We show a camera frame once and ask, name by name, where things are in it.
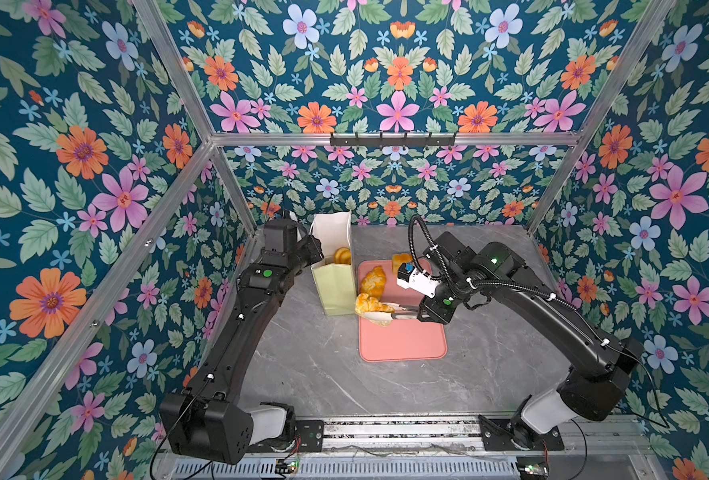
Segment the small round yellow bun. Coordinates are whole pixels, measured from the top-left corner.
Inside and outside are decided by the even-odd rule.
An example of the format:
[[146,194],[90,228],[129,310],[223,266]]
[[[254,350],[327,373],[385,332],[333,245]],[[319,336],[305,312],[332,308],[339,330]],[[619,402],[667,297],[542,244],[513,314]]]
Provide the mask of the small round yellow bun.
[[350,248],[348,247],[338,248],[338,250],[334,252],[334,264],[352,264],[352,250],[350,250]]

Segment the steel tongs with white tips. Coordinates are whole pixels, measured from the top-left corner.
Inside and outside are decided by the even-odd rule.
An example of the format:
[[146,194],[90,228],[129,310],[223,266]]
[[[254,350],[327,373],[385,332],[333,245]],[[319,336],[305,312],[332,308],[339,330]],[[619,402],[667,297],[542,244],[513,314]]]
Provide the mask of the steel tongs with white tips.
[[392,322],[396,320],[417,320],[419,308],[416,306],[398,305],[394,312],[374,311],[364,313],[363,317],[372,322]]

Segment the white and green paper bag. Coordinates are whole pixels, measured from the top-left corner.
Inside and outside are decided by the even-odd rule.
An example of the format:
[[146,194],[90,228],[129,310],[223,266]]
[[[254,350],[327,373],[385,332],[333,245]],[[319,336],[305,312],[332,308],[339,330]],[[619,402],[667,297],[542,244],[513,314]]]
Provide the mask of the white and green paper bag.
[[324,252],[324,261],[312,266],[312,278],[324,313],[330,317],[354,314],[357,297],[354,265],[334,264],[338,248],[352,250],[352,213],[316,214],[310,233],[322,242]]

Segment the yellow toast loaf bread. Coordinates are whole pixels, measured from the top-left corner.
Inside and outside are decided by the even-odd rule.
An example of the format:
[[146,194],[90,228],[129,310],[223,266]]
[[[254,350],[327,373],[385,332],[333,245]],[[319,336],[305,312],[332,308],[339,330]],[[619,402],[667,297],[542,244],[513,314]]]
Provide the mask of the yellow toast loaf bread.
[[392,272],[397,276],[403,264],[411,264],[414,258],[410,253],[399,253],[392,256]]

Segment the long braided bread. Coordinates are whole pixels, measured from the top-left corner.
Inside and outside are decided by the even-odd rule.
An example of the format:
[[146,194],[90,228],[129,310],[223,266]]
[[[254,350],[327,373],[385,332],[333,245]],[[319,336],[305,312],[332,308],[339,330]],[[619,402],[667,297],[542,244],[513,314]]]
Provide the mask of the long braided bread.
[[360,290],[362,294],[366,294],[376,300],[380,300],[386,290],[387,274],[382,266],[377,265],[370,270],[361,281]]

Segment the glazed pastry bread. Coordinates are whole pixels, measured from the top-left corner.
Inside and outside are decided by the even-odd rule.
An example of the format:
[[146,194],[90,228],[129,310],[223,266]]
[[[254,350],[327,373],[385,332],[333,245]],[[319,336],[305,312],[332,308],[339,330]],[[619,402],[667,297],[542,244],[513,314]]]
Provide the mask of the glazed pastry bread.
[[[360,294],[357,297],[356,304],[354,304],[354,307],[356,307],[356,314],[360,318],[364,318],[363,314],[368,313],[368,312],[374,312],[374,311],[394,312],[395,311],[395,306],[393,304],[384,303],[381,300],[376,300],[375,298],[372,298],[366,294]],[[389,325],[391,322],[372,322],[372,323],[386,326],[386,325]]]

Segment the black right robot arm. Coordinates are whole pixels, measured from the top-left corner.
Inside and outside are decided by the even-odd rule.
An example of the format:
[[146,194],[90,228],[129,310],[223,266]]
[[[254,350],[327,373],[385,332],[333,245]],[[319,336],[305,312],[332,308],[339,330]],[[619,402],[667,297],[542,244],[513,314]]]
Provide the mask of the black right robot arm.
[[510,421],[513,435],[547,435],[577,418],[601,422],[611,415],[640,363],[640,342],[619,339],[586,320],[502,242],[474,251],[444,233],[424,254],[437,270],[438,284],[422,300],[420,320],[447,325],[459,307],[482,295],[521,316],[570,363],[562,382],[521,404]]

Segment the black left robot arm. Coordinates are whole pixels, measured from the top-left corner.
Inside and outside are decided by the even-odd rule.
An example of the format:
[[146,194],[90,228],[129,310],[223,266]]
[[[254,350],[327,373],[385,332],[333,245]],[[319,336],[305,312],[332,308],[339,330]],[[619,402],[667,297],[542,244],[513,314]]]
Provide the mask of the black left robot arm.
[[236,465],[250,447],[290,448],[296,442],[294,407],[238,405],[252,356],[304,268],[324,258],[322,244],[298,220],[268,220],[264,246],[234,286],[234,305],[196,375],[160,404],[172,453]]

